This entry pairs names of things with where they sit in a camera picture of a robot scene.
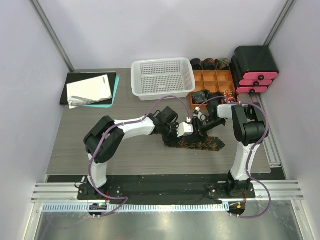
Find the dark brown object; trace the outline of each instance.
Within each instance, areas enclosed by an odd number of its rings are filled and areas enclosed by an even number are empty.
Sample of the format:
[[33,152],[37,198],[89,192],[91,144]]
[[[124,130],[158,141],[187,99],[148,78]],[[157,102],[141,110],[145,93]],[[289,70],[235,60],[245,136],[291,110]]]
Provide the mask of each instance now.
[[174,144],[168,145],[170,148],[176,149],[195,149],[195,150],[206,150],[219,152],[221,149],[225,147],[223,141],[221,141],[218,137],[208,136],[202,141],[197,143],[189,143],[186,137],[182,137],[182,139]]

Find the white notebook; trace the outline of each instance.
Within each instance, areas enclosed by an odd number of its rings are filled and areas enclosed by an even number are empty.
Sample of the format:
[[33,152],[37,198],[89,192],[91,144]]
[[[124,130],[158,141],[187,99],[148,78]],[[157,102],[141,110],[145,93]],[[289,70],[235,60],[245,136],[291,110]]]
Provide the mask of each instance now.
[[70,109],[112,98],[108,75],[69,83],[66,92]]

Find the white wall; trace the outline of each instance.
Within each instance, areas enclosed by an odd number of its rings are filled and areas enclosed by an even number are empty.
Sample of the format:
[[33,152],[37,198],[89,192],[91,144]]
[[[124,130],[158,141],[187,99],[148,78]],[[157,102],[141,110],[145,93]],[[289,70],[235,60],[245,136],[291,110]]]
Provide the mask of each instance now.
[[0,238],[22,238],[62,116],[67,68],[28,0],[0,1]]
[[286,173],[320,230],[320,1],[298,0],[270,48],[280,75],[262,99]]
[[231,57],[261,45],[285,0],[40,0],[76,69]]

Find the wood grain surface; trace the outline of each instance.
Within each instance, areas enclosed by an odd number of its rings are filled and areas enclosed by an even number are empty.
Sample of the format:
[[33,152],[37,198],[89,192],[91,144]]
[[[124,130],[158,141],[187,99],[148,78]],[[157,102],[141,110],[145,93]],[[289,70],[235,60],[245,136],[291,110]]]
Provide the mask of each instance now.
[[[131,71],[128,68],[108,69],[116,71],[120,77],[114,105],[110,108],[77,107],[64,108],[59,130],[53,147],[47,170],[49,175],[83,175],[88,172],[88,156],[83,143],[84,137],[103,117],[114,120],[128,120],[143,116],[155,101],[141,101],[132,94]],[[249,101],[242,94],[242,101]],[[183,101],[190,106],[189,98]],[[179,114],[178,122],[185,121],[187,112],[176,99],[165,99],[155,110],[170,106]],[[219,137],[225,147],[219,152],[176,149],[166,147],[161,135],[138,136],[121,142],[114,157],[108,162],[107,174],[223,174],[233,166],[237,141],[233,133],[233,124],[229,119],[226,126],[218,126],[209,132],[210,136]],[[253,173],[270,173],[268,159],[263,145],[258,149]]]

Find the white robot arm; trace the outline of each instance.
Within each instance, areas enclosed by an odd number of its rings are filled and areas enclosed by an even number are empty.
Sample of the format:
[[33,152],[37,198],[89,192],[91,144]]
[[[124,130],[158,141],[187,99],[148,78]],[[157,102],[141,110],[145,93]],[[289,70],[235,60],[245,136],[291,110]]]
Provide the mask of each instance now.
[[118,127],[110,132],[110,135],[105,139],[96,159],[92,163],[91,177],[95,185],[100,188],[106,184],[108,160],[113,157],[122,140],[140,135],[161,134],[165,145],[178,142],[182,136],[188,136],[193,142],[196,142],[207,137],[207,131],[219,125],[225,125],[226,119],[232,119],[234,135],[238,141],[238,146],[233,167],[228,175],[227,187],[230,192],[241,192],[243,189],[247,189],[250,179],[246,168],[250,173],[255,153],[260,145],[256,145],[252,150],[253,153],[247,166],[248,155],[250,149],[263,136],[266,130],[264,116],[260,112],[255,111],[254,107],[222,104],[221,100],[208,102],[207,110],[209,116],[206,116],[205,119],[203,119],[200,109],[196,108],[193,119],[191,121],[187,119],[186,122],[181,123],[177,123],[178,114],[170,107],[166,107],[163,111],[157,111],[155,114],[150,114],[139,123],[127,125],[124,123],[142,120],[144,116],[130,120],[112,120],[109,116],[102,118],[84,138],[86,151],[90,159],[92,157],[91,154],[97,148],[102,134],[112,125],[121,123],[123,125],[118,125]]

